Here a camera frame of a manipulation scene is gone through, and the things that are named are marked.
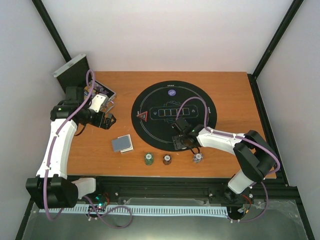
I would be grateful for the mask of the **blue white poker chip stack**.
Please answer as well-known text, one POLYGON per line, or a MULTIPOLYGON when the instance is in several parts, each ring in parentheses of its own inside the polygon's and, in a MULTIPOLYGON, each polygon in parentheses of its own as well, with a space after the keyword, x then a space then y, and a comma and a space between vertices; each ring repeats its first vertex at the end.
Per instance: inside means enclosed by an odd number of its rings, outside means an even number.
POLYGON ((203 154, 202 153, 196 153, 194 156, 193 156, 193 159, 192 161, 196 164, 200 163, 202 160, 203 160, 203 154))

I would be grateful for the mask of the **red brown poker chip stack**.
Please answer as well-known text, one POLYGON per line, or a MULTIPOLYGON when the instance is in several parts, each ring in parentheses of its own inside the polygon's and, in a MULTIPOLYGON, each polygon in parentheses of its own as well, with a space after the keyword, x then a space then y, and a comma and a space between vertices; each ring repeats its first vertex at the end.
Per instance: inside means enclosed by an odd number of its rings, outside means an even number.
POLYGON ((172 162, 172 157, 169 154, 165 154, 162 160, 164 165, 169 165, 172 162))

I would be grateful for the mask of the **green poker chip stack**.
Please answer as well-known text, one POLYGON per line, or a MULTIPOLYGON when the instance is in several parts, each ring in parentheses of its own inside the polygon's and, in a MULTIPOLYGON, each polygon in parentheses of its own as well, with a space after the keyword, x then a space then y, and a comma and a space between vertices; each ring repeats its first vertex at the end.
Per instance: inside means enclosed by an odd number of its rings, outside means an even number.
POLYGON ((147 166, 150 166, 154 163, 154 156, 151 152, 147 152, 145 155, 144 155, 144 163, 147 165, 147 166))

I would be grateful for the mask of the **purple round blind button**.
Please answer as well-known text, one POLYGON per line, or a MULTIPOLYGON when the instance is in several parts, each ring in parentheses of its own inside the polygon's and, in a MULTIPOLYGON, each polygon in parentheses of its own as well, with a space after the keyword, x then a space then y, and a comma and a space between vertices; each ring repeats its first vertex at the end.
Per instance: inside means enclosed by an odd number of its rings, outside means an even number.
POLYGON ((174 97, 177 94, 177 92, 174 89, 169 89, 167 93, 170 97, 174 97))

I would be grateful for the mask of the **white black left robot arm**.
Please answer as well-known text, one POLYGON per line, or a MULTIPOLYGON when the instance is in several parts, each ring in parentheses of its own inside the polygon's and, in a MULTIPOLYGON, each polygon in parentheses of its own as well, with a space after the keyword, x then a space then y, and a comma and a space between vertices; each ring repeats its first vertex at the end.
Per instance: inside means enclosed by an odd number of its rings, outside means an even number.
POLYGON ((50 137, 36 176, 28 178, 26 190, 40 209, 72 208, 83 196, 92 201, 103 198, 104 188, 94 177, 68 180, 67 165, 74 136, 79 125, 91 125, 109 129, 116 118, 103 112, 102 106, 109 101, 107 95, 93 97, 84 94, 81 87, 67 87, 65 99, 50 112, 50 137))

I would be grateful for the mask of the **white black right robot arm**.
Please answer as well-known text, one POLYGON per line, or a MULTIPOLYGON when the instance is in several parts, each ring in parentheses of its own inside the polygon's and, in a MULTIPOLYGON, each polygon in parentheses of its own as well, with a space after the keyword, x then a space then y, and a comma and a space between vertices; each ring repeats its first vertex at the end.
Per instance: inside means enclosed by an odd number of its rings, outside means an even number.
POLYGON ((232 194, 242 194, 280 169, 276 153, 254 130, 247 133, 219 131, 202 124, 192 126, 183 117, 176 119, 172 128, 177 132, 172 137, 176 150, 213 148, 236 157, 240 170, 229 180, 225 193, 230 201, 232 194))

